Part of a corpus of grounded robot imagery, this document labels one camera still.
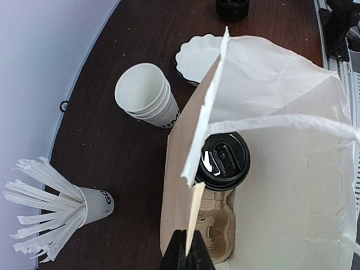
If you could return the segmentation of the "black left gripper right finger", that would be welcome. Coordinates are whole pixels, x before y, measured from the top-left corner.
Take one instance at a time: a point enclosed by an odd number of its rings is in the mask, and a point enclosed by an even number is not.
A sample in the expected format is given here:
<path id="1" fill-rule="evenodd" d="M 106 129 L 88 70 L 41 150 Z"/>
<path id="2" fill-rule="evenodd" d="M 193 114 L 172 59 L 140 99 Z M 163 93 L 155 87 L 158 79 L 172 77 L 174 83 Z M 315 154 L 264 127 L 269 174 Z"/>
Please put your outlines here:
<path id="1" fill-rule="evenodd" d="M 215 266 L 199 230 L 194 231 L 191 249 L 186 258 L 185 269 L 215 270 Z"/>

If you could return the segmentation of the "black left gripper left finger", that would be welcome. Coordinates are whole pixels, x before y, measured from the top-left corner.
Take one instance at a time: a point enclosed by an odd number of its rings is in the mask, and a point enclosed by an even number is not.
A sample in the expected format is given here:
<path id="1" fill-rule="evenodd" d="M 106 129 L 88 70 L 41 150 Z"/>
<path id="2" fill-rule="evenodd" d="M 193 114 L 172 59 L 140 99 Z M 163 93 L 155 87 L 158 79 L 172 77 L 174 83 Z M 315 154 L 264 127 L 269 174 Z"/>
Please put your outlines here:
<path id="1" fill-rule="evenodd" d="M 175 230 L 161 261 L 159 270 L 184 270 L 186 266 L 186 230 Z"/>

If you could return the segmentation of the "cardboard cup carrier tray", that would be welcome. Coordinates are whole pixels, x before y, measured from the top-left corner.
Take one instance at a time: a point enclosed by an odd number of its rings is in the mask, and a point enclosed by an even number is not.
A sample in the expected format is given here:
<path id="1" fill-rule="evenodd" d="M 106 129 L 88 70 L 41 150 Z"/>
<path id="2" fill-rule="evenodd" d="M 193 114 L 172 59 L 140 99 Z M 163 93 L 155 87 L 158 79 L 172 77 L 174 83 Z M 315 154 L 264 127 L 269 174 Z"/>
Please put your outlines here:
<path id="1" fill-rule="evenodd" d="M 202 196 L 196 229 L 201 232 L 214 264 L 227 260 L 235 246 L 236 221 L 228 206 L 228 191 L 205 190 Z"/>

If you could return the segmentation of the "black plastic cup lid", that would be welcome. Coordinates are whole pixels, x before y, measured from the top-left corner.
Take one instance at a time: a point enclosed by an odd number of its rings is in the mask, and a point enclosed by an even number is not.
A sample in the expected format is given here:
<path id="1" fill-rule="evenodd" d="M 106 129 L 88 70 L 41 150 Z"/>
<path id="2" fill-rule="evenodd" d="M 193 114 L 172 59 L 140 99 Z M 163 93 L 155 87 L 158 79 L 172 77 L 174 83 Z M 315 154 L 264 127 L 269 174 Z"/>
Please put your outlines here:
<path id="1" fill-rule="evenodd" d="M 201 149 L 195 181 L 211 191 L 236 188 L 250 170 L 250 151 L 237 132 L 209 136 Z"/>

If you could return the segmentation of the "brown paper takeout bag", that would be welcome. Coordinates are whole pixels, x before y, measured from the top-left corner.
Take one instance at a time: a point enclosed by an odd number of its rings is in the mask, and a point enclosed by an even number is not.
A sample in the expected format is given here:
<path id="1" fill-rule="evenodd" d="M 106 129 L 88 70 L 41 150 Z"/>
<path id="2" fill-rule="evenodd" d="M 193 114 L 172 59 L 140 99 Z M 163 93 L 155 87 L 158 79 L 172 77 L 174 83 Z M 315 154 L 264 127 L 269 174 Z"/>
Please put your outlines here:
<path id="1" fill-rule="evenodd" d="M 228 269 L 350 269 L 359 253 L 354 150 L 359 130 L 337 73 L 261 37 L 225 33 L 219 57 L 168 136 L 160 248 L 195 229 L 200 150 L 238 132 L 250 172 L 235 191 Z"/>

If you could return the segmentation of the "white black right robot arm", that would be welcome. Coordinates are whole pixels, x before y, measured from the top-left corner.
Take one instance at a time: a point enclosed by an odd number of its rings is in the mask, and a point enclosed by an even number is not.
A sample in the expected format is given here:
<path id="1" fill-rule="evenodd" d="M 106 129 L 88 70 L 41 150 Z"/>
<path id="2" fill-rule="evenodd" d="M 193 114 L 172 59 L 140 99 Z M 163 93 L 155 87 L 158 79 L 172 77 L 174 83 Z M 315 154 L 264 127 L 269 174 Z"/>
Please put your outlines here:
<path id="1" fill-rule="evenodd" d="M 330 15 L 323 27 L 328 57 L 338 61 L 349 61 L 349 53 L 345 44 L 350 28 L 359 22 L 359 1 L 326 1 L 331 8 Z"/>

